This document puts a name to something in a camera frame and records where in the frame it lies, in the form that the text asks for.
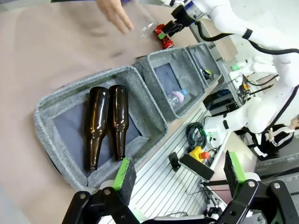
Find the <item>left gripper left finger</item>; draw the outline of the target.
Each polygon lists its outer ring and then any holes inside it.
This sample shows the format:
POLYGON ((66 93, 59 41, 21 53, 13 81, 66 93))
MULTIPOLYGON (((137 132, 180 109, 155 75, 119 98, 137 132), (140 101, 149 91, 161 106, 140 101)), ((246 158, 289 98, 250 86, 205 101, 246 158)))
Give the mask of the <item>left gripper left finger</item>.
POLYGON ((117 224, 140 223, 129 209, 136 171, 131 159, 123 159, 112 186, 95 194, 78 191, 74 194, 63 224, 97 224, 101 218, 111 216, 117 224))

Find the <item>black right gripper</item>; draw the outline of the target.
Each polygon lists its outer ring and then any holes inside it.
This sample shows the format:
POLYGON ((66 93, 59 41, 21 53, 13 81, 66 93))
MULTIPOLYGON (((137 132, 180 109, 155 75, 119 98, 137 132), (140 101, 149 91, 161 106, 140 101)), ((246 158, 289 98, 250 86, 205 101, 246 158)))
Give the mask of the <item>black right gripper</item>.
POLYGON ((188 15, 183 5, 175 8, 171 15, 176 19, 174 22, 170 21, 166 25, 160 24, 157 26, 157 36, 163 39, 165 36, 172 37, 180 32, 183 28, 189 27, 195 20, 188 15))

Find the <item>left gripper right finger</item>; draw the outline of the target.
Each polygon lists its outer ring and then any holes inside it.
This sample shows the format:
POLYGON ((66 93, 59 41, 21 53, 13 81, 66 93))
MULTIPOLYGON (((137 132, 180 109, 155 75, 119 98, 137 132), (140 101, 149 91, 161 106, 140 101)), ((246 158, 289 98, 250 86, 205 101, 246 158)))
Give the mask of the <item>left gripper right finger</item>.
POLYGON ((218 224, 240 224, 249 210, 260 211, 268 224, 297 224, 299 216, 283 181, 268 185, 246 178, 235 152, 226 152, 224 172, 232 195, 218 224))

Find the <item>person's right hand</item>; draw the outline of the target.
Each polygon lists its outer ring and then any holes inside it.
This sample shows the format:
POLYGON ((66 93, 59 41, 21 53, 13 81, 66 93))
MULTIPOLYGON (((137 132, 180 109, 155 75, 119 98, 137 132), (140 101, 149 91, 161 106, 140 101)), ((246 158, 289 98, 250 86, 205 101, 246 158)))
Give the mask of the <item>person's right hand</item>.
POLYGON ((125 34, 126 30, 134 30, 133 23, 126 14, 120 0, 96 0, 99 10, 118 30, 125 34))

